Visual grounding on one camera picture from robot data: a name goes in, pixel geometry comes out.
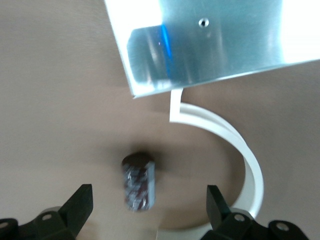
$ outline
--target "small cylindrical object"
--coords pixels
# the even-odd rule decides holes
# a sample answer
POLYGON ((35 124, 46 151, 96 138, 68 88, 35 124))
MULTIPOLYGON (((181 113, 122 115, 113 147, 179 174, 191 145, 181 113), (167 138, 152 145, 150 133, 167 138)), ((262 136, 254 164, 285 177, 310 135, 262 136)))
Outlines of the small cylindrical object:
POLYGON ((155 204, 155 162, 148 153, 137 152, 122 161, 125 202, 132 211, 144 211, 155 204))

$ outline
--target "white plastic strip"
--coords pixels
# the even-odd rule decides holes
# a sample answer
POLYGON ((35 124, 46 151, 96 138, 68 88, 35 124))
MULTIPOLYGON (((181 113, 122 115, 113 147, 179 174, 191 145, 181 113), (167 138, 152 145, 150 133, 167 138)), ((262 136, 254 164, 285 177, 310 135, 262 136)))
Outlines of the white plastic strip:
MULTIPOLYGON (((183 89, 171 91, 170 122, 195 126, 223 138, 233 145, 242 155, 245 166, 244 184, 233 208, 248 211, 255 218, 264 197, 264 180, 255 155, 247 146, 240 133, 226 120, 204 108, 181 102, 183 89)), ((157 240, 196 240, 208 230, 210 223, 186 230, 161 230, 157 240)))

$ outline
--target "plastic wrapping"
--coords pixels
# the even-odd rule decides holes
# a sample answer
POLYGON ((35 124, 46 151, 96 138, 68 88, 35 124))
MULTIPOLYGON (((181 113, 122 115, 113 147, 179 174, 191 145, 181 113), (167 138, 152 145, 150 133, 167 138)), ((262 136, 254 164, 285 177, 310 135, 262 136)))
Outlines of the plastic wrapping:
POLYGON ((156 199, 155 162, 144 152, 123 159, 125 202, 131 211, 149 210, 156 199))

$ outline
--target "metal plate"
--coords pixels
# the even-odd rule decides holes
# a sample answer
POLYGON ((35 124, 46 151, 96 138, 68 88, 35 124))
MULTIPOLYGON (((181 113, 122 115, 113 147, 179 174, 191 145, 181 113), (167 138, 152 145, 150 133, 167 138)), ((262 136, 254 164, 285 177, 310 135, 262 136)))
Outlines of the metal plate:
POLYGON ((105 0, 141 97, 320 59, 316 0, 105 0))

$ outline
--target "screw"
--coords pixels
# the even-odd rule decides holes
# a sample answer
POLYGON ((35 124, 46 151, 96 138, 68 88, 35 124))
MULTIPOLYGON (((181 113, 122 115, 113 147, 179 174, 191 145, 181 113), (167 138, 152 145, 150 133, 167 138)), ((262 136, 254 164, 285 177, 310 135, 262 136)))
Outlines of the screw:
POLYGON ((46 214, 46 215, 44 215, 44 216, 42 217, 42 220, 45 221, 45 220, 48 220, 48 219, 50 219, 50 218, 52 218, 52 215, 51 215, 51 214, 46 214))
POLYGON ((9 225, 9 223, 7 223, 6 221, 3 223, 0 223, 0 229, 4 229, 8 225, 9 225))
POLYGON ((238 222, 244 222, 246 220, 245 217, 242 216, 241 214, 234 215, 234 219, 237 220, 238 222))
POLYGON ((284 224, 283 222, 278 222, 276 224, 276 227, 282 231, 289 231, 289 227, 286 224, 284 224))

